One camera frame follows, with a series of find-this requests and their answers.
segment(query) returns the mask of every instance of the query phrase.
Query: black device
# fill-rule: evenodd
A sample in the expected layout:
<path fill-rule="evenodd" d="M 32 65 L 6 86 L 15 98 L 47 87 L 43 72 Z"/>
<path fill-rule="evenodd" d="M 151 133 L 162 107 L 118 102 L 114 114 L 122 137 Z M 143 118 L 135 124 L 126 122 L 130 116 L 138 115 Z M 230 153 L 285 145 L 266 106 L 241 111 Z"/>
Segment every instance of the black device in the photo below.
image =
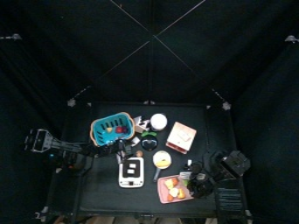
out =
<path fill-rule="evenodd" d="M 68 143 L 52 136 L 47 129 L 32 129 L 24 140 L 24 149 L 32 152 L 44 153 L 48 150 L 63 152 L 64 161 L 68 165 L 76 163 L 76 155 L 80 154 L 91 158 L 103 158 L 116 153 L 120 157 L 119 163 L 128 159 L 127 140 L 118 139 L 111 144 L 96 146 L 94 143 Z"/>
<path fill-rule="evenodd" d="M 203 169 L 202 162 L 191 164 L 191 177 L 187 188 L 194 198 L 208 196 L 214 186 L 223 180 L 239 179 L 250 168 L 250 160 L 239 150 L 216 158 L 216 172 L 211 174 Z"/>

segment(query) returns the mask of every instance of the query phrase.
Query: yellow object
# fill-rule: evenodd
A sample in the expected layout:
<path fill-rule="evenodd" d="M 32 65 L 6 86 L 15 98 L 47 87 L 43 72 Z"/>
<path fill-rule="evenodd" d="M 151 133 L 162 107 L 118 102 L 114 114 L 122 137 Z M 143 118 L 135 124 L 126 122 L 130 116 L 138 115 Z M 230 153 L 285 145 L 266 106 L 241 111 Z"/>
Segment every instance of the yellow object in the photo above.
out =
<path fill-rule="evenodd" d="M 171 164 L 171 161 L 167 161 L 167 160 L 162 160 L 160 162 L 158 162 L 155 164 L 156 167 L 164 167 L 164 166 L 168 166 Z"/>
<path fill-rule="evenodd" d="M 183 189 L 180 188 L 179 189 L 179 194 L 178 194 L 178 199 L 184 199 L 184 197 L 186 197 L 186 195 L 184 195 L 184 191 L 183 191 Z"/>
<path fill-rule="evenodd" d="M 174 188 L 174 181 L 170 178 L 163 183 L 170 190 Z"/>
<path fill-rule="evenodd" d="M 107 128 L 107 133 L 110 133 L 112 131 L 112 128 Z"/>

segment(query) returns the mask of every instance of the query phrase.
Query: black table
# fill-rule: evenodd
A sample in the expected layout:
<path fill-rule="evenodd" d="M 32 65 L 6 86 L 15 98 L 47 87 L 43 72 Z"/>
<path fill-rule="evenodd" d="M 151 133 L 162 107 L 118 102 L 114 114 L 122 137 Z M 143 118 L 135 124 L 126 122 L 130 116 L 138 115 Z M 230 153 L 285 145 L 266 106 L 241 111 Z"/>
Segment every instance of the black table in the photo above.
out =
<path fill-rule="evenodd" d="M 144 186 L 122 188 L 118 184 L 116 155 L 102 158 L 83 157 L 86 174 L 71 176 L 68 171 L 54 173 L 48 207 L 51 214 L 64 215 L 110 215 L 147 217 L 215 217 L 216 204 L 214 194 L 204 199 L 191 199 L 178 203 L 163 204 L 159 200 L 158 187 L 154 182 L 154 154 L 159 150 L 168 151 L 172 165 L 162 170 L 160 177 L 179 174 L 187 160 L 202 161 L 211 168 L 211 157 L 218 151 L 237 149 L 230 120 L 230 111 L 222 105 L 155 104 L 142 103 L 82 103 L 70 108 L 62 140 L 68 142 L 90 142 L 90 125 L 94 120 L 127 112 L 132 118 L 151 117 L 156 113 L 167 115 L 168 124 L 158 132 L 159 145 L 154 151 L 135 146 L 134 152 L 144 152 Z M 196 136 L 190 152 L 183 155 L 168 148 L 166 139 L 174 123 L 179 122 L 196 129 Z"/>

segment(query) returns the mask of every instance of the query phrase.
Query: tray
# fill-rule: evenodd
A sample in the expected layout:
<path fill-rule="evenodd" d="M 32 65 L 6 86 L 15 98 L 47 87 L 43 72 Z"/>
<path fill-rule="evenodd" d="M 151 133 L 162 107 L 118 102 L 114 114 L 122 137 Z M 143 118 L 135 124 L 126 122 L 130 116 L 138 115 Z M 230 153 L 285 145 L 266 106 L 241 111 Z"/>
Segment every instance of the tray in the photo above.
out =
<path fill-rule="evenodd" d="M 186 195 L 184 199 L 174 198 L 172 201 L 167 200 L 167 196 L 168 196 L 170 190 L 168 190 L 167 186 L 164 185 L 164 181 L 167 179 L 171 179 L 171 178 L 178 178 L 179 179 L 179 184 L 178 184 L 176 188 L 182 188 L 183 189 L 184 195 Z M 159 198 L 160 198 L 160 201 L 162 201 L 163 204 L 180 202 L 180 201 L 184 201 L 184 200 L 192 200 L 194 199 L 194 197 L 190 195 L 190 190 L 183 185 L 183 180 L 179 178 L 179 175 L 174 175 L 174 176 L 158 179 L 158 193 L 159 193 Z"/>

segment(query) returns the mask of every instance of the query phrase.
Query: small cardboard box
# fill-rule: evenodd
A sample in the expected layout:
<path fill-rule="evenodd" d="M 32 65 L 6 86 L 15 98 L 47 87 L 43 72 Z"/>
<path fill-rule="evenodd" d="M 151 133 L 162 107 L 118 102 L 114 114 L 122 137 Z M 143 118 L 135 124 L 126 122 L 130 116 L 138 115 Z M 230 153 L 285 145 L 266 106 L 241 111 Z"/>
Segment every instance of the small cardboard box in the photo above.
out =
<path fill-rule="evenodd" d="M 186 154 L 192 147 L 192 139 L 195 138 L 195 135 L 195 129 L 176 122 L 172 126 L 172 131 L 167 138 L 166 145 Z"/>

